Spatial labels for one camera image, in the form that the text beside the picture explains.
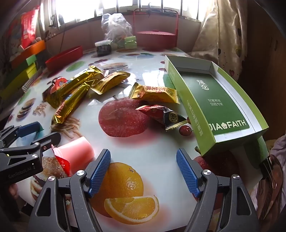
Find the pink plastic cup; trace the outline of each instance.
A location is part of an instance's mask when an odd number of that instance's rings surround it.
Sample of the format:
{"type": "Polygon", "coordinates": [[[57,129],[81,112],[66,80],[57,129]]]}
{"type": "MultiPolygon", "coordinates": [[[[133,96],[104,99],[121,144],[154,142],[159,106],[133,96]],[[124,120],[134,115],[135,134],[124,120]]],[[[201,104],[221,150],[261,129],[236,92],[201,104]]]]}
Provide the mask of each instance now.
{"type": "Polygon", "coordinates": [[[52,145],[53,152],[68,176],[84,170],[94,158],[94,151],[85,137],[80,137],[60,147],[52,145]]]}

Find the person's hand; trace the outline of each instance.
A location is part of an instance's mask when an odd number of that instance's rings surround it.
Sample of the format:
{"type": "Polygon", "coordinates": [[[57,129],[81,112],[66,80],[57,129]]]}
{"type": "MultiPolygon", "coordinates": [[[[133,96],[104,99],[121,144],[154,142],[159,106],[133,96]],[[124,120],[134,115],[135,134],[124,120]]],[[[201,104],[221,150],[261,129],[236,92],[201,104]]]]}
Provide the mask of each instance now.
{"type": "Polygon", "coordinates": [[[10,185],[10,187],[9,187],[9,192],[10,192],[10,194],[12,195],[12,197],[14,198],[14,199],[17,199],[18,198],[18,186],[17,186],[17,184],[12,184],[12,185],[10,185]]]}

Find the clear plastic bag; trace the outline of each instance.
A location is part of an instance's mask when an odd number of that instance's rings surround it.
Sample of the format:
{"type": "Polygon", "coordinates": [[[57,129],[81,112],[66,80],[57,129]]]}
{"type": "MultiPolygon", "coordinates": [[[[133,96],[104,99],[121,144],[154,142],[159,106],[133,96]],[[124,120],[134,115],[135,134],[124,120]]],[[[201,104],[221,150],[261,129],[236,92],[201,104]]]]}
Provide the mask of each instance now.
{"type": "Polygon", "coordinates": [[[124,38],[132,36],[132,27],[121,13],[104,14],[101,27],[105,33],[104,39],[110,39],[118,48],[124,48],[124,38]]]}

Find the orange slice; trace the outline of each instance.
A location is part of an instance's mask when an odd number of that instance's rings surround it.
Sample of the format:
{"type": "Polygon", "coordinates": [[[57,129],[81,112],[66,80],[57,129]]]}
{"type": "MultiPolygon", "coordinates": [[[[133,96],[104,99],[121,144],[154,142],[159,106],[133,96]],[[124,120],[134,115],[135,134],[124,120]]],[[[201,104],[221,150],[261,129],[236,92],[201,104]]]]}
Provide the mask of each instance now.
{"type": "Polygon", "coordinates": [[[104,201],[106,212],[124,224],[141,224],[154,218],[159,211],[158,198],[153,196],[109,198],[104,201]]]}

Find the metal screw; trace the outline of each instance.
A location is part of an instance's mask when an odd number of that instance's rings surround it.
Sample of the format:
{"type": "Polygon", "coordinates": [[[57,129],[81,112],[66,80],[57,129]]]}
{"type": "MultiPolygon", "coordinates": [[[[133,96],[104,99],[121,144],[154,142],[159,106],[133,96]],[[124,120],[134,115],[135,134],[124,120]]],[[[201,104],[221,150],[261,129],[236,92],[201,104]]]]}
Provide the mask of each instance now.
{"type": "Polygon", "coordinates": [[[235,180],[239,180],[239,179],[240,179],[239,175],[237,175],[237,174],[233,174],[233,178],[234,178],[235,180]]]}
{"type": "Polygon", "coordinates": [[[54,181],[55,180],[55,176],[50,176],[49,178],[48,178],[48,181],[54,181]]]}
{"type": "Polygon", "coordinates": [[[212,172],[211,172],[210,170],[208,170],[208,169],[205,169],[205,170],[203,170],[203,173],[208,176],[208,175],[210,175],[212,172]]]}
{"type": "Polygon", "coordinates": [[[84,170],[79,170],[79,171],[76,172],[76,174],[78,176],[82,176],[84,174],[84,170]]]}

